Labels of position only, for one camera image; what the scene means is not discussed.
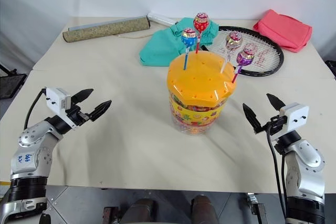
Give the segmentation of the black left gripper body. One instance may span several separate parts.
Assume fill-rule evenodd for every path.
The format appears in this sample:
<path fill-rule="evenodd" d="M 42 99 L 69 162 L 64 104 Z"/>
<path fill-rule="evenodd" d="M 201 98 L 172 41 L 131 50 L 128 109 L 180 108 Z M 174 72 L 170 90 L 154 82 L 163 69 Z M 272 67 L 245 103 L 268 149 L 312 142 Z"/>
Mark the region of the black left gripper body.
<path fill-rule="evenodd" d="M 71 108 L 66 111 L 66 116 L 71 121 L 69 125 L 72 129 L 83 125 L 90 119 L 88 114 L 81 112 L 81 108 L 78 105 L 72 105 Z"/>

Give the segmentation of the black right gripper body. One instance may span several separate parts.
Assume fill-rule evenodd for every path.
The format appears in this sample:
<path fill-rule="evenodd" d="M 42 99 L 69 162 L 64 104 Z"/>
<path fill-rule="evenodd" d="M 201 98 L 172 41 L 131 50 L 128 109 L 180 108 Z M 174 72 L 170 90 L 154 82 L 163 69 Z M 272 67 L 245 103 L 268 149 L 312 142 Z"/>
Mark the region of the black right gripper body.
<path fill-rule="evenodd" d="M 283 125 L 287 123 L 287 117 L 284 116 L 273 116 L 270 118 L 270 121 L 267 122 L 264 126 L 261 127 L 260 132 L 265 131 L 267 137 L 272 140 L 272 136 L 280 132 L 283 128 Z"/>

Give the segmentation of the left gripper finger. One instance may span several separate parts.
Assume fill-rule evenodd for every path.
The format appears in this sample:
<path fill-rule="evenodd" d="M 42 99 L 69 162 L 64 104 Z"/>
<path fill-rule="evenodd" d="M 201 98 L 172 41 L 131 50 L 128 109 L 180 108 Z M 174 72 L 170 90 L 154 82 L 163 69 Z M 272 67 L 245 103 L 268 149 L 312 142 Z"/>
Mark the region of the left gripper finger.
<path fill-rule="evenodd" d="M 91 93 L 93 92 L 93 89 L 84 89 L 76 93 L 71 97 L 71 106 L 72 109 L 74 106 L 76 106 L 78 103 L 81 103 L 82 101 L 86 100 Z"/>
<path fill-rule="evenodd" d="M 106 102 L 102 102 L 101 104 L 99 104 L 97 107 L 95 107 L 95 109 L 91 113 L 88 114 L 89 119 L 92 122 L 97 120 L 108 110 L 111 103 L 112 103 L 112 100 L 108 100 Z"/>

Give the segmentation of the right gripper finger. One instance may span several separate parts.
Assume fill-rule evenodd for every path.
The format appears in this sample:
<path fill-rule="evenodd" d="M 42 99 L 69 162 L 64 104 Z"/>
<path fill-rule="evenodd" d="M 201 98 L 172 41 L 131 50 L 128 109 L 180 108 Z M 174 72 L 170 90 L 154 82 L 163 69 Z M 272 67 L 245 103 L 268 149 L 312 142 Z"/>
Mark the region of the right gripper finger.
<path fill-rule="evenodd" d="M 285 107 L 286 105 L 273 94 L 267 93 L 266 96 L 274 109 L 279 112 L 279 115 L 284 115 L 284 113 L 281 111 L 281 108 Z"/>
<path fill-rule="evenodd" d="M 244 111 L 246 119 L 248 120 L 248 122 L 253 127 L 254 133 L 260 133 L 261 132 L 261 124 L 257 120 L 256 114 L 253 112 L 253 110 L 248 105 L 243 103 L 243 111 Z"/>

